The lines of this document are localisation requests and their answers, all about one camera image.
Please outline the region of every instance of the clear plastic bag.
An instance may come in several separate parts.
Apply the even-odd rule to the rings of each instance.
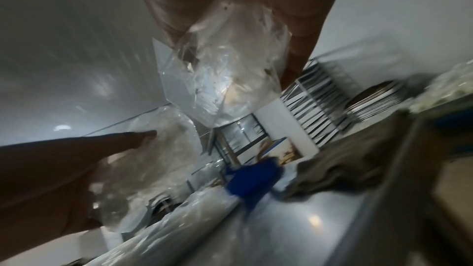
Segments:
[[[148,130],[157,131],[155,139],[102,161],[90,186],[96,196],[94,212],[111,231],[130,227],[151,199],[184,185],[202,153],[194,123],[175,108],[143,114],[129,127],[133,132]]]
[[[456,65],[435,78],[426,91],[415,99],[410,110],[418,113],[472,93],[473,60]]]
[[[158,64],[166,99],[209,128],[281,95],[290,34],[256,2],[217,0]]]
[[[238,204],[223,187],[192,194],[175,211],[87,266],[173,265]]]

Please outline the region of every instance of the cloth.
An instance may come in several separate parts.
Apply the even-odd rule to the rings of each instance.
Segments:
[[[378,183],[411,123],[407,112],[397,111],[323,146],[314,158],[297,165],[297,176],[287,187],[286,196],[313,193],[339,182],[353,187]]]

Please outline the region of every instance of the blue object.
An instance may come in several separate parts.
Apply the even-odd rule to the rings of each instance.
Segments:
[[[227,184],[227,190],[232,195],[246,198],[255,192],[261,191],[263,188],[267,192],[269,190],[266,188],[267,185],[281,175],[281,169],[277,158],[271,157],[252,166],[242,166],[237,170],[228,171],[227,173],[234,175]]]

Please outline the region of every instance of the food in plastic bag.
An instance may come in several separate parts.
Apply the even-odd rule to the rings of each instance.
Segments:
[[[139,235],[87,266],[173,265],[206,237],[238,204],[223,187],[192,194],[181,206]]]
[[[181,111],[166,106],[133,120],[129,131],[156,130],[157,136],[137,149],[101,162],[90,186],[94,210],[110,230],[137,218],[137,212],[157,195],[185,184],[202,146],[194,123]]]
[[[256,2],[217,0],[158,64],[166,99],[209,128],[281,95],[290,34]]]
[[[415,99],[410,110],[418,113],[472,93],[473,60],[456,65],[435,78],[426,91]]]

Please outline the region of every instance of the transparent plastic wrap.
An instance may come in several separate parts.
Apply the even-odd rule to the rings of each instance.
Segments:
[[[158,64],[166,99],[209,128],[281,95],[290,34],[256,2],[217,0]]]
[[[173,265],[206,237],[238,201],[222,187],[196,192],[160,222],[87,265]]]
[[[472,93],[473,60],[456,65],[435,78],[426,91],[415,99],[410,110],[418,113]]]
[[[157,131],[155,139],[102,161],[90,186],[96,196],[96,218],[112,231],[129,227],[135,214],[157,195],[172,194],[170,189],[185,184],[202,153],[194,123],[175,108],[143,114],[129,127],[133,132],[148,130]]]

